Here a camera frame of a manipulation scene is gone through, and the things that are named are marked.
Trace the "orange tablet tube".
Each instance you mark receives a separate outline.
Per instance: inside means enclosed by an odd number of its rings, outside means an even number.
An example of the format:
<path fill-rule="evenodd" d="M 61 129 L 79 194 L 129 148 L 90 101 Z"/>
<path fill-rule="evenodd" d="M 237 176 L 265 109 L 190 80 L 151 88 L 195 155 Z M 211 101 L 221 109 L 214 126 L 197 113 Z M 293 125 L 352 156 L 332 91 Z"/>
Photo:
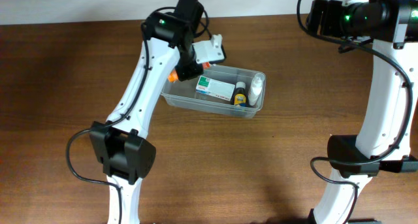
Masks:
<path fill-rule="evenodd" d="M 209 62 L 205 63 L 194 63 L 190 67 L 174 68 L 173 71 L 169 74 L 167 80 L 169 82 L 175 81 L 185 81 L 193 79 L 203 73 L 203 70 L 209 69 L 211 64 Z"/>

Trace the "white green medicine box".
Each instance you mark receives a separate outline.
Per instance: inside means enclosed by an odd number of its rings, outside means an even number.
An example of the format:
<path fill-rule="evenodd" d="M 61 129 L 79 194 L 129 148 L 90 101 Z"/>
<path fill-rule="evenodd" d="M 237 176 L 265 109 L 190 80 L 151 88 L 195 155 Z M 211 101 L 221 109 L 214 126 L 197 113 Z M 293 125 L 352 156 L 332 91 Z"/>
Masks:
<path fill-rule="evenodd" d="M 195 88 L 196 92 L 198 93 L 209 95 L 218 99 L 223 99 L 225 101 L 231 100 L 234 89 L 235 85 L 233 84 L 214 80 L 213 78 L 206 76 L 199 77 Z"/>

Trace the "dark dropper bottle white cap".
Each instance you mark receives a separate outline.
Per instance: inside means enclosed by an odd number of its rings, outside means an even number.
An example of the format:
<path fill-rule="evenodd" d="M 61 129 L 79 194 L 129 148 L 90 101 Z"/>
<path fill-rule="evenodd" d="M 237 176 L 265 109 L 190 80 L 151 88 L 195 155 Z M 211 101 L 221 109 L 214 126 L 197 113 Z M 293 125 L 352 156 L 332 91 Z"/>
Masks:
<path fill-rule="evenodd" d="M 237 82 L 231 98 L 231 104 L 234 106 L 246 107 L 247 97 L 246 97 L 246 83 Z"/>

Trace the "white spray bottle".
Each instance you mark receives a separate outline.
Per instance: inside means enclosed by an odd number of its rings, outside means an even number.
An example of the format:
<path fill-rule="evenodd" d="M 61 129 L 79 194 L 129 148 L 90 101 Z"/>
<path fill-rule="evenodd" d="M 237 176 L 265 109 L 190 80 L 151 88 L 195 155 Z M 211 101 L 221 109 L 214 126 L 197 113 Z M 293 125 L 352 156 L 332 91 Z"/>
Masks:
<path fill-rule="evenodd" d="M 265 76 L 263 73 L 258 72 L 251 81 L 251 86 L 248 93 L 248 104 L 250 106 L 255 106 L 258 98 L 263 90 L 263 85 L 265 81 Z"/>

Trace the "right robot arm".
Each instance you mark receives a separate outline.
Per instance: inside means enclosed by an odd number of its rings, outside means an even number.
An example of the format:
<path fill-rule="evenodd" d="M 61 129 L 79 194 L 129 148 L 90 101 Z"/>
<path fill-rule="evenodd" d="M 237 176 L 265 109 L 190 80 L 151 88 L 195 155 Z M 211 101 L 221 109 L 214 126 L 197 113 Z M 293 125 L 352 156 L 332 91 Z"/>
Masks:
<path fill-rule="evenodd" d="M 340 53 L 371 54 L 366 115 L 356 135 L 332 135 L 326 189 L 309 223 L 348 223 L 364 187 L 379 172 L 415 172 L 410 131 L 417 105 L 417 0 L 314 0 L 298 24 Z"/>

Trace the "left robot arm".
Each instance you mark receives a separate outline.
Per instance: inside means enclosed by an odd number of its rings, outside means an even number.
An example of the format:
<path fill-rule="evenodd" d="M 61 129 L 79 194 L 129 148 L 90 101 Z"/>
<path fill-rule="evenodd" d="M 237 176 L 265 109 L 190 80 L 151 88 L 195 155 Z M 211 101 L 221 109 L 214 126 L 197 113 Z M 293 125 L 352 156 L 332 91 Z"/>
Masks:
<path fill-rule="evenodd" d="M 160 92 L 170 74 L 190 80 L 212 62 L 201 42 L 193 41 L 205 14 L 198 0 L 153 11 L 140 26 L 140 59 L 122 98 L 104 123 L 91 125 L 89 139 L 110 192 L 109 223 L 140 221 L 140 186 L 156 155 L 146 138 Z"/>

